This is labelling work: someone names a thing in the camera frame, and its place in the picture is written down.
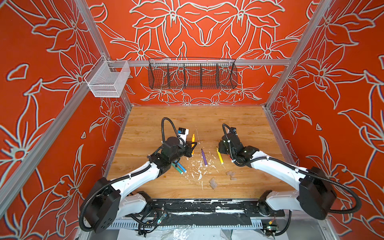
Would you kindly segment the blue highlighter pen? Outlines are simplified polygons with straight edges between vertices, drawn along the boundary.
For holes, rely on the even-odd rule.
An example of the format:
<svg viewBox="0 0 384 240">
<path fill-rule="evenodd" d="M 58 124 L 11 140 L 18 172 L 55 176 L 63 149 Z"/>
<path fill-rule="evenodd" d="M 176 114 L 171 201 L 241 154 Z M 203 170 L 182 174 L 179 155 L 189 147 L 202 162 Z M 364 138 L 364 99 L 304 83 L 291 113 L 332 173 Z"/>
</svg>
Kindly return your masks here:
<svg viewBox="0 0 384 240">
<path fill-rule="evenodd" d="M 186 170 L 180 163 L 178 163 L 177 165 L 178 165 L 178 167 L 179 167 L 184 173 L 187 172 L 187 170 Z"/>
</svg>

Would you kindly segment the orange highlighter pen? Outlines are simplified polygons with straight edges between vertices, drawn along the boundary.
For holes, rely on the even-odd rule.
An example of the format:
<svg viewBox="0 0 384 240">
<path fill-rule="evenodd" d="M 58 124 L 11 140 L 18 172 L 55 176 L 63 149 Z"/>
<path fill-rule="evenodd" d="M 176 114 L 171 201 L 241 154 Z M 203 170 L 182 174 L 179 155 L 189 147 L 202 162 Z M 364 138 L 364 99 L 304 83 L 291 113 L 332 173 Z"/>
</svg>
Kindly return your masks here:
<svg viewBox="0 0 384 240">
<path fill-rule="evenodd" d="M 195 140 L 196 140 L 196 136 L 195 136 L 195 134 L 193 133 L 193 135 L 192 135 L 192 142 L 195 142 Z"/>
</svg>

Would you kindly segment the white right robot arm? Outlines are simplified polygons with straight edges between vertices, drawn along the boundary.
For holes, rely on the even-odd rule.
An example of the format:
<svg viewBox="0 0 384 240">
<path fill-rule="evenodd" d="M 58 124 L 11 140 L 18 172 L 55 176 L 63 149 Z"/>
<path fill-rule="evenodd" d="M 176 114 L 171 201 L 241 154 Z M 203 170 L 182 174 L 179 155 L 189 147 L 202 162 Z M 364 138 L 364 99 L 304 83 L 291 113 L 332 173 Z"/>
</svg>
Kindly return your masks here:
<svg viewBox="0 0 384 240">
<path fill-rule="evenodd" d="M 263 216 L 280 210 L 302 211 L 317 220 L 324 220 L 336 200 L 336 192 L 318 168 L 306 169 L 275 159 L 258 148 L 243 146 L 236 128 L 223 124 L 224 136 L 219 152 L 228 155 L 238 167 L 265 172 L 293 188 L 291 191 L 265 191 L 258 200 Z"/>
</svg>

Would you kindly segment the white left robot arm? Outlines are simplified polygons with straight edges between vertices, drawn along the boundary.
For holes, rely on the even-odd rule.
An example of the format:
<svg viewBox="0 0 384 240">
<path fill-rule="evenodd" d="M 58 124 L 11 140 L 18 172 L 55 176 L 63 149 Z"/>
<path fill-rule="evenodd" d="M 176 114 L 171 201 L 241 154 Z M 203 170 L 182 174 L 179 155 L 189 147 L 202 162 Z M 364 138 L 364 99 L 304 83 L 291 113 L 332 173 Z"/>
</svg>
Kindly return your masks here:
<svg viewBox="0 0 384 240">
<path fill-rule="evenodd" d="M 113 180 L 99 179 L 81 205 L 80 229 L 98 234 L 115 219 L 142 212 L 149 198 L 140 193 L 133 196 L 130 194 L 147 182 L 159 178 L 182 157 L 190 158 L 196 146 L 197 142 L 169 137 L 147 157 L 148 161 L 141 167 Z"/>
</svg>

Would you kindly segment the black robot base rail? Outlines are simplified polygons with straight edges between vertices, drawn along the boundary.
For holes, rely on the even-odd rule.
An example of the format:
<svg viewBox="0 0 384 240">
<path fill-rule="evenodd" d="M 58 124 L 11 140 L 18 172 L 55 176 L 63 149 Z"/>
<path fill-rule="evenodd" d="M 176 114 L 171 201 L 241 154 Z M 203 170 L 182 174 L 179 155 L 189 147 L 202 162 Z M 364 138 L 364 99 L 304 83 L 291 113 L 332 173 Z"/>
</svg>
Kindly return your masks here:
<svg viewBox="0 0 384 240">
<path fill-rule="evenodd" d="M 152 209 L 167 213 L 160 223 L 165 226 L 194 227 L 251 227 L 258 229 L 256 220 L 266 224 L 270 220 L 284 219 L 284 211 L 274 211 L 269 216 L 259 212 L 255 199 L 154 199 L 141 213 L 134 214 L 141 218 Z"/>
</svg>

